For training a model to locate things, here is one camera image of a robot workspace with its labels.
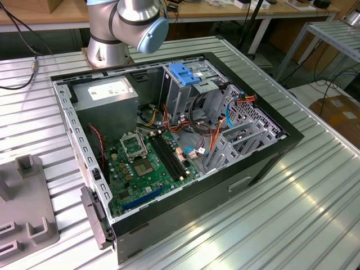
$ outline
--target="wooden table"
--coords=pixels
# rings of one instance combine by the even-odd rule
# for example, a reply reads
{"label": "wooden table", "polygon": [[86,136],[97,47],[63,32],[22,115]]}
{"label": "wooden table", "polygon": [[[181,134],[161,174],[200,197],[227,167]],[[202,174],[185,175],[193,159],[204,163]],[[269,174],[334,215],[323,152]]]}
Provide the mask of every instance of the wooden table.
{"label": "wooden table", "polygon": [[[28,24],[33,30],[79,29],[89,27],[88,12],[84,0],[64,0],[51,14],[37,13],[20,8],[9,8],[9,10],[20,20]],[[201,3],[183,2],[179,5],[177,22],[191,23],[201,21],[244,20],[247,11],[247,9],[240,9],[233,5],[214,7],[205,1]],[[271,19],[323,16],[327,17],[326,20],[333,20],[338,12],[339,9],[333,5],[330,5],[327,10],[298,11],[285,3],[284,0],[278,0],[278,3],[271,5],[270,9],[259,11],[256,19],[261,19],[262,23],[249,49],[249,53],[256,51]],[[173,12],[169,12],[168,15],[170,23],[176,21],[176,15]],[[10,19],[4,12],[0,11],[0,32],[14,31],[16,31],[16,28]]]}

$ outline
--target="slotted aluminum surface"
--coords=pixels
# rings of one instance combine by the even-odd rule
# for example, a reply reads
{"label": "slotted aluminum surface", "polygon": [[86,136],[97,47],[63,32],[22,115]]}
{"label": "slotted aluminum surface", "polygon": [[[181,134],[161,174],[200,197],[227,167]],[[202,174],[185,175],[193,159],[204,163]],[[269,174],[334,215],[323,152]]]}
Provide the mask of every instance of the slotted aluminum surface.
{"label": "slotted aluminum surface", "polygon": [[360,28],[343,21],[324,21],[312,22],[307,29],[340,52],[360,62]]}
{"label": "slotted aluminum surface", "polygon": [[[360,160],[355,148],[224,40],[166,42],[147,56],[131,49],[135,62],[205,51],[215,53],[305,138],[260,183],[119,268],[355,269],[360,262]],[[31,63],[31,58],[0,62],[0,85],[25,82]],[[0,162],[22,154],[40,156],[60,240],[4,269],[117,269],[116,254],[98,250],[81,205],[83,181],[49,80],[50,75],[89,67],[81,53],[40,57],[39,63],[30,86],[0,90]]]}

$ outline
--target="chip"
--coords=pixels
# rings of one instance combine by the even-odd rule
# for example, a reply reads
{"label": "chip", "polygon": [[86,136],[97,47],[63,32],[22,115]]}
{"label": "chip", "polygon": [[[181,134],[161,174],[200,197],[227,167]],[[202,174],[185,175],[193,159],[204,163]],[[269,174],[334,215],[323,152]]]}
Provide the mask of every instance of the chip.
{"label": "chip", "polygon": [[134,161],[133,166],[138,176],[145,176],[154,171],[148,159],[138,159]]}
{"label": "chip", "polygon": [[121,199],[124,199],[126,197],[129,197],[130,193],[129,193],[128,190],[125,190],[125,191],[120,192],[119,196],[120,196]]}

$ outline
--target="table leg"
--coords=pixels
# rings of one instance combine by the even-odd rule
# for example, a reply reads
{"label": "table leg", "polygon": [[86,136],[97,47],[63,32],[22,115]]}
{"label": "table leg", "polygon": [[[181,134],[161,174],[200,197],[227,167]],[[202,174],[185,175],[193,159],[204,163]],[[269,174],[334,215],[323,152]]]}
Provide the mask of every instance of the table leg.
{"label": "table leg", "polygon": [[248,53],[255,53],[257,51],[260,41],[262,40],[270,21],[271,21],[271,19],[262,20],[260,27],[255,35],[255,38],[250,46]]}
{"label": "table leg", "polygon": [[[332,21],[335,15],[336,14],[329,14],[325,21]],[[309,56],[309,54],[315,48],[315,45],[318,43],[319,40],[320,39],[318,37],[313,38],[313,40],[311,41],[311,43],[309,44],[303,55],[300,57],[298,64],[304,61]]]}
{"label": "table leg", "polygon": [[289,64],[289,62],[291,61],[291,59],[293,58],[296,50],[298,49],[299,45],[301,44],[301,42],[303,41],[304,37],[306,36],[307,34],[307,26],[308,24],[306,23],[302,30],[300,31],[298,37],[296,38],[295,42],[292,44],[290,50],[287,52],[287,55],[285,56],[285,58],[282,60],[281,62],[281,65],[279,67],[279,69],[277,70],[274,78],[275,80],[279,80],[282,73],[285,71],[287,65]]}

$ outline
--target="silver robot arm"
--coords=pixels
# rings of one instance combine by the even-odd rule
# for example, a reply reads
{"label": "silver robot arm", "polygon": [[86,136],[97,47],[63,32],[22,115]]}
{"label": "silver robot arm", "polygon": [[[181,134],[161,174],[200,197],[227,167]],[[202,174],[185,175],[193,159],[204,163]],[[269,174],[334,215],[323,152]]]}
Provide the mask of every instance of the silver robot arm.
{"label": "silver robot arm", "polygon": [[87,6],[88,59],[98,68],[127,64],[128,45],[153,53],[167,36],[169,25],[157,0],[88,0]]}

